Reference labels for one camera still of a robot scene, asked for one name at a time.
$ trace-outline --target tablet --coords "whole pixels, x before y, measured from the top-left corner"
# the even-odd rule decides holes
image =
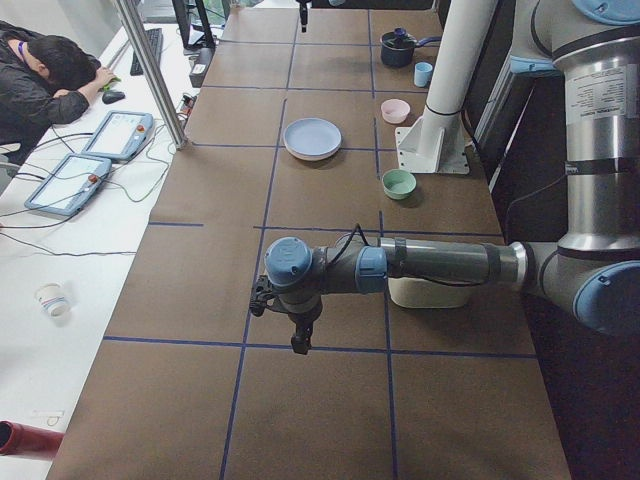
[[[112,110],[91,136],[83,154],[128,162],[144,146],[153,129],[149,113]]]
[[[81,210],[111,171],[111,160],[70,153],[24,203],[30,210],[71,216]]]

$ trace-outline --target green bowl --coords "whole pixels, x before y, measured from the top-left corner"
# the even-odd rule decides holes
[[[382,176],[382,187],[387,197],[402,200],[416,189],[416,177],[411,172],[399,168],[389,170]]]

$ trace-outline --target white table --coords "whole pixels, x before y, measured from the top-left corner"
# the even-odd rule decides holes
[[[196,94],[189,82],[189,61],[182,54],[177,25],[162,27],[164,50],[161,70],[174,105],[183,93]],[[100,59],[109,62],[126,42],[123,29],[116,34]],[[162,124],[159,109],[144,76],[129,76],[133,51],[127,46],[113,65],[123,80],[116,86],[126,98],[111,105],[97,100],[73,124],[56,127],[60,136],[92,132],[109,110],[148,112],[156,125]],[[55,138],[49,131],[44,140]],[[71,137],[67,143],[76,151],[88,137]],[[160,179],[175,148],[166,129],[153,144],[133,161],[118,168],[109,178],[124,186],[134,199],[144,197]],[[54,142],[36,150],[21,172],[46,176],[41,170],[53,169],[69,150]],[[0,215],[24,210],[24,201],[37,182],[14,179],[0,197]],[[134,252],[148,222],[149,212],[160,191],[160,182],[143,201],[132,202],[124,191],[112,184],[90,201],[71,221],[53,228],[35,230],[2,229],[11,235],[54,252]],[[0,217],[4,225],[40,226],[59,218],[34,212]],[[0,236],[0,420],[65,431],[87,377],[104,330],[122,289],[133,254],[52,256],[34,247]],[[71,310],[62,317],[49,317],[34,298],[45,283],[62,286]],[[51,462],[14,457],[0,458],[0,479],[45,478]]]

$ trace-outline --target computer mouse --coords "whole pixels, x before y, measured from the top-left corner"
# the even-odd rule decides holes
[[[102,103],[109,105],[110,103],[122,100],[124,97],[124,92],[121,92],[119,90],[107,90],[102,94]]]

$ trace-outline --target plate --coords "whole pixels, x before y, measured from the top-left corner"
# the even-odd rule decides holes
[[[340,130],[321,118],[302,118],[290,123],[282,135],[287,151],[296,158],[315,162],[338,151]]]

